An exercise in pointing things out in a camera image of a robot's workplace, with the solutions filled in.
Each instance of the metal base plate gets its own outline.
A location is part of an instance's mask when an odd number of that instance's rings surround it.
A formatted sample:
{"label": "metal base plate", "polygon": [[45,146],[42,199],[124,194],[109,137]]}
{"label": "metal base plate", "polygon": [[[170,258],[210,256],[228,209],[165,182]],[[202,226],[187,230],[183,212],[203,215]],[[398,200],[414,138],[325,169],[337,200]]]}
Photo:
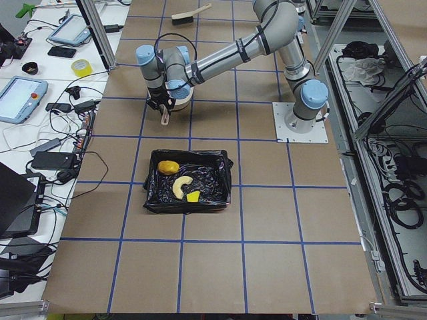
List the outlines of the metal base plate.
{"label": "metal base plate", "polygon": [[294,103],[273,102],[274,123],[276,125],[276,137],[278,142],[290,143],[328,143],[325,125],[323,121],[316,122],[309,133],[296,133],[285,124],[285,116],[291,112]]}

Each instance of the robotic arm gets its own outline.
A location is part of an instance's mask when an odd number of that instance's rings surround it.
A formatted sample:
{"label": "robotic arm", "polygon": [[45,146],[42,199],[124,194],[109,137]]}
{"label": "robotic arm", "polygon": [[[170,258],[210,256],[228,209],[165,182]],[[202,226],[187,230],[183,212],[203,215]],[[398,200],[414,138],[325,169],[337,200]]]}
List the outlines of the robotic arm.
{"label": "robotic arm", "polygon": [[286,116],[287,126],[296,132],[310,131],[318,111],[328,99],[328,89],[314,79],[296,38],[298,14],[291,1],[253,0],[260,21],[247,37],[199,60],[190,62],[186,47],[155,52],[151,45],[136,50],[137,63],[147,84],[153,109],[160,110],[167,124],[176,99],[185,99],[190,88],[257,57],[278,51],[286,68],[284,75],[296,98],[293,112]]}

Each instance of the yellow tape roll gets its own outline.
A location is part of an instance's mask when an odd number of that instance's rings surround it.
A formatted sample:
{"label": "yellow tape roll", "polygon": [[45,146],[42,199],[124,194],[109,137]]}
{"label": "yellow tape roll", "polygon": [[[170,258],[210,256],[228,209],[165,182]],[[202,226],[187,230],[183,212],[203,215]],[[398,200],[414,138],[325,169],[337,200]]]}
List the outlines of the yellow tape roll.
{"label": "yellow tape roll", "polygon": [[71,65],[71,68],[73,69],[75,75],[79,78],[90,75],[93,71],[89,61],[85,59],[74,61]]}

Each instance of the black plastic bag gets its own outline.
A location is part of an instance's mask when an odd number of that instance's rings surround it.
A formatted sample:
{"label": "black plastic bag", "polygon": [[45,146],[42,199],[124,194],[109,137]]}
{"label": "black plastic bag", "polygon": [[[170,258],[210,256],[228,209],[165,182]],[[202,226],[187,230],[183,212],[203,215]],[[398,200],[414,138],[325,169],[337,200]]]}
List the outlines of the black plastic bag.
{"label": "black plastic bag", "polygon": [[379,48],[375,43],[367,43],[363,41],[353,41],[347,44],[342,49],[344,57],[355,58],[356,60],[365,58],[378,58]]}
{"label": "black plastic bag", "polygon": [[[160,161],[171,160],[179,163],[175,175],[163,175],[157,170]],[[233,161],[225,150],[182,151],[153,150],[149,173],[145,180],[147,201],[144,207],[154,213],[192,213],[224,209],[231,201]],[[184,185],[183,200],[176,199],[172,191],[173,182],[184,175],[193,182]],[[199,202],[187,202],[185,195],[200,191]]]}

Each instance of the white cloth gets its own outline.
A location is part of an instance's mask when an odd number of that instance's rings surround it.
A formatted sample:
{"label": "white cloth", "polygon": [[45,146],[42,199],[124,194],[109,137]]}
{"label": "white cloth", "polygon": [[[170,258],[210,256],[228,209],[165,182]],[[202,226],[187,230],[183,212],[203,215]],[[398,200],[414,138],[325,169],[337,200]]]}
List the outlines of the white cloth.
{"label": "white cloth", "polygon": [[359,81],[363,85],[374,85],[378,82],[375,75],[383,72],[385,66],[383,60],[375,58],[355,60],[342,75],[346,81]]}

